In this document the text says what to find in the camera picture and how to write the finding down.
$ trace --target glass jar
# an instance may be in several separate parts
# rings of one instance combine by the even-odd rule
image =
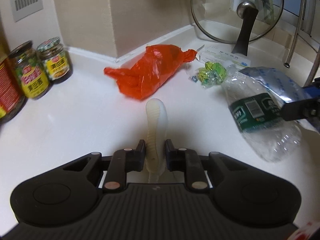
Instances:
[[[37,47],[37,50],[52,83],[61,83],[71,76],[70,65],[59,37],[45,41]]]
[[[22,91],[28,98],[38,99],[49,88],[49,81],[42,70],[32,41],[27,41],[10,52],[12,68]]]

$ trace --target glass pot lid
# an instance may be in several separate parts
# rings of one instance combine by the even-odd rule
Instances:
[[[191,0],[190,6],[196,25],[207,37],[217,42],[235,44],[241,27],[245,25],[243,18],[248,7],[258,10],[255,20],[253,16],[249,39],[255,41],[276,25],[284,0]]]

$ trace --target metal rack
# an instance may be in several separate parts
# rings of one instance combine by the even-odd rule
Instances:
[[[293,37],[293,41],[292,41],[292,44],[291,44],[291,48],[290,48],[287,60],[284,63],[284,66],[286,66],[287,68],[290,68],[290,62],[292,60],[292,56],[293,56],[294,50],[295,50],[295,48],[297,46],[298,37],[301,37],[299,32],[300,32],[301,26],[302,26],[302,20],[303,20],[302,18],[303,18],[303,15],[305,14],[305,11],[306,11],[306,4],[307,4],[307,0],[301,0],[297,28],[296,28],[296,31],[295,31],[295,34],[294,34],[294,37]],[[316,59],[315,59],[315,61],[313,63],[313,66],[311,68],[311,71],[309,73],[309,76],[308,76],[304,86],[308,86],[309,84],[311,84],[311,82],[313,81],[313,79],[314,79],[314,77],[316,75],[316,72],[317,72],[317,70],[319,68],[319,65],[320,65],[320,47],[319,47],[318,51],[316,51],[316,52],[317,52]]]

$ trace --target food jar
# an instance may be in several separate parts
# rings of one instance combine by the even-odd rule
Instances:
[[[49,88],[49,81],[42,70],[41,63],[32,48],[32,41],[27,41],[10,52],[12,68],[22,91],[28,98],[38,99]]]
[[[37,50],[52,83],[61,83],[71,76],[70,65],[59,37],[45,41],[37,47]]]
[[[26,99],[9,66],[10,61],[0,47],[0,123],[15,117]]]

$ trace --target screw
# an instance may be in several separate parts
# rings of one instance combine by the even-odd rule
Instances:
[[[106,189],[117,189],[117,188],[120,188],[120,183],[116,181],[109,181],[104,184],[104,187]]]
[[[191,184],[191,186],[194,189],[205,189],[208,186],[208,184],[203,181],[195,181],[194,183]]]

